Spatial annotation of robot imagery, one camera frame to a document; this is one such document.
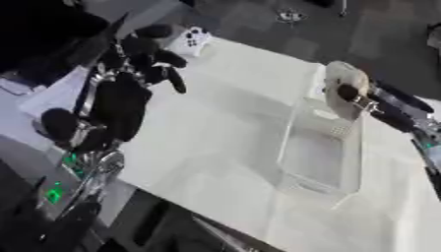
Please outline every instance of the table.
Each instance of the table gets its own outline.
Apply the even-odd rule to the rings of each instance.
[[[422,161],[370,117],[361,188],[332,208],[268,169],[286,116],[323,66],[215,38],[181,73],[189,93],[154,89],[120,179],[286,251],[438,250],[441,206]]]

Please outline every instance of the floor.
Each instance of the floor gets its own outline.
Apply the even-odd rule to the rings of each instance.
[[[304,0],[201,0],[198,11],[176,9],[161,22],[206,27],[215,35],[307,61],[343,60],[371,78],[411,94],[441,99],[436,51],[425,45],[427,24],[439,22],[436,0],[348,0],[340,18]],[[275,11],[292,8],[308,16],[294,28]]]

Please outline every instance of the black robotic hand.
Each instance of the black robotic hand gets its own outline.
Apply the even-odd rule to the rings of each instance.
[[[155,38],[170,36],[171,32],[170,26],[154,25],[136,30],[122,40],[115,39],[90,71],[74,113],[68,115],[68,111],[58,111],[58,115],[53,116],[56,113],[49,110],[43,114],[42,124],[48,135],[58,142],[69,142],[75,134],[72,132],[73,122],[60,127],[56,125],[60,124],[61,117],[70,117],[75,120],[69,121],[77,124],[84,120],[103,126],[93,129],[76,147],[77,152],[102,150],[114,140],[130,141],[141,127],[146,104],[152,96],[149,86],[170,81],[177,92],[186,93],[185,84],[175,67],[183,68],[187,62],[161,49],[155,41]],[[91,95],[94,96],[93,103],[88,104]]]

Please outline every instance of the transparent container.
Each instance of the transparent container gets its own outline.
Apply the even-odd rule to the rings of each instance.
[[[291,115],[278,164],[308,190],[342,198],[358,191],[361,122],[347,121],[324,101],[305,98]]]

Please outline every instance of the white game controller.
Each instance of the white game controller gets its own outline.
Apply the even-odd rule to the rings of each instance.
[[[192,27],[183,32],[168,49],[179,55],[199,57],[213,36],[205,29]]]

